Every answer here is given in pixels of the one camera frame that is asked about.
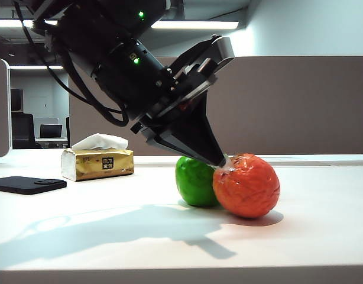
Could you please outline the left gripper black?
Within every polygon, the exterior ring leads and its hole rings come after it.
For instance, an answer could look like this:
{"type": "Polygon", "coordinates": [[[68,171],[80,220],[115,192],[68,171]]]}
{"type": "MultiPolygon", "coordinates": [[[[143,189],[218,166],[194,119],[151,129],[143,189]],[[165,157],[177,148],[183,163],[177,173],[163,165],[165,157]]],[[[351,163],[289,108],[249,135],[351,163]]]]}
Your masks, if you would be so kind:
{"type": "Polygon", "coordinates": [[[166,89],[166,94],[131,127],[131,131],[141,132],[151,146],[211,166],[223,166],[225,156],[206,115],[206,93],[217,80],[216,69],[216,66],[195,66],[189,73],[182,73],[166,89]],[[170,123],[170,129],[156,132],[155,128],[170,123]]]}

